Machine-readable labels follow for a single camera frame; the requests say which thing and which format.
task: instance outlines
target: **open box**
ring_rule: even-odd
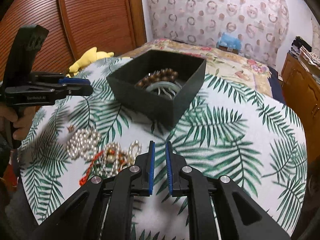
[[[124,106],[172,128],[202,87],[205,67],[206,60],[200,57],[149,50],[114,71],[107,80],[116,100]],[[178,72],[177,82],[182,86],[172,99],[135,86],[148,73],[165,68]]]

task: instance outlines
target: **red string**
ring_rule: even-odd
[[[85,173],[85,176],[83,176],[80,180],[79,180],[79,185],[80,187],[84,184],[87,183],[88,181],[88,178],[89,178],[89,175],[90,175],[90,170],[91,168],[93,167],[94,165],[94,162],[102,155],[103,153],[103,150],[101,152],[99,152],[95,157],[94,159],[91,161],[90,165],[89,165],[89,168],[87,169],[86,173]]]

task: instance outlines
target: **yellow plush toy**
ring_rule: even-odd
[[[98,51],[97,47],[93,47],[87,50],[80,59],[78,59],[70,68],[69,73],[73,73],[73,75],[77,75],[80,69],[84,69],[89,66],[91,63],[97,61],[98,59],[102,59],[105,57],[113,57],[113,52],[104,52]]]

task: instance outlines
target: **table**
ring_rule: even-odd
[[[306,141],[295,113],[249,87],[207,74],[177,126],[167,131],[114,99],[106,76],[128,60],[91,64],[77,77],[91,81],[92,96],[67,97],[37,112],[19,156],[38,223],[79,188],[88,168],[82,158],[68,158],[67,127],[96,126],[100,148],[118,141],[127,149],[138,140],[145,153],[150,140],[156,143],[154,194],[134,199],[132,239],[189,239],[187,200],[168,195],[164,147],[169,140],[175,153],[206,176],[230,176],[291,235],[307,179]]]

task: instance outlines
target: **silver bolt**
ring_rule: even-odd
[[[230,178],[228,176],[221,176],[220,178],[221,182],[223,183],[229,183],[230,182]]]
[[[140,170],[140,168],[138,166],[131,166],[130,167],[131,172],[138,172],[139,170]]]
[[[94,176],[92,179],[91,179],[91,182],[93,184],[98,184],[101,182],[101,178],[99,176]]]
[[[184,166],[184,167],[182,168],[182,171],[185,172],[185,173],[189,173],[189,172],[192,171],[192,168],[189,167],[189,166]]]

